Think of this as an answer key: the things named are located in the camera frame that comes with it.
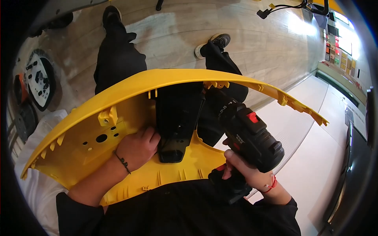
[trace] hand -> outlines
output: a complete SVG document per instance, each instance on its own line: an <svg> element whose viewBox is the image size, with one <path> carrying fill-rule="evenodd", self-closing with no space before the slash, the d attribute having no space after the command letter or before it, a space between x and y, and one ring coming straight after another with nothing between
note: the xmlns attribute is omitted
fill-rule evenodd
<svg viewBox="0 0 378 236"><path fill-rule="evenodd" d="M133 172L152 158L158 150L159 141L160 135L154 128L141 129L136 134L126 135L119 143L116 154L127 162L127 168Z"/></svg>
<svg viewBox="0 0 378 236"><path fill-rule="evenodd" d="M223 141L224 145L228 145L228 139ZM255 166L247 163L242 157L234 153L231 149L225 151L227 168L224 171L222 179L228 179L231 177L231 170L236 168L244 177L246 182L252 188L259 190L260 192L266 192L269 188L265 187L266 184L271 186L272 171L267 173L261 173Z"/></svg>

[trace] black shoe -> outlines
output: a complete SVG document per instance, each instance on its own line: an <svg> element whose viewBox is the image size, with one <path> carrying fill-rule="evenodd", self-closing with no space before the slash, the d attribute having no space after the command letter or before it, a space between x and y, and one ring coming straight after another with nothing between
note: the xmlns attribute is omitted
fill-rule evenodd
<svg viewBox="0 0 378 236"><path fill-rule="evenodd" d="M210 40L218 47L225 48L230 43L231 37L229 34L216 34Z"/></svg>
<svg viewBox="0 0 378 236"><path fill-rule="evenodd" d="M108 6L102 15L102 26L105 28L108 24L113 22L121 22L121 12L115 6Z"/></svg>

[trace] black sleeve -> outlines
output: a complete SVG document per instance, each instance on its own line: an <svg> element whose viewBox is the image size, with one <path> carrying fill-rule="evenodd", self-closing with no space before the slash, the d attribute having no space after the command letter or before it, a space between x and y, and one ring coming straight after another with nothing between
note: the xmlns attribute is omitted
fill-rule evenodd
<svg viewBox="0 0 378 236"><path fill-rule="evenodd" d="M255 202L255 210L261 216L261 232L264 235L301 235L301 230L295 219L297 203L293 198L286 205L272 205L264 202L264 199Z"/></svg>
<svg viewBox="0 0 378 236"><path fill-rule="evenodd" d="M104 217L102 206L91 207L75 202L65 193L56 196L60 236L94 236Z"/></svg>

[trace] round hole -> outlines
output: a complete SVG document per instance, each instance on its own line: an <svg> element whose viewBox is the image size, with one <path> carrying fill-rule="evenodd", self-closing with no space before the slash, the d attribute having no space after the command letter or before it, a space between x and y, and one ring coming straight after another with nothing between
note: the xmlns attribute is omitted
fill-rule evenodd
<svg viewBox="0 0 378 236"><path fill-rule="evenodd" d="M100 134L100 135L96 138L96 142L98 142L98 143L102 143L102 142L105 141L107 138L108 138L108 136L107 136L106 134Z"/></svg>

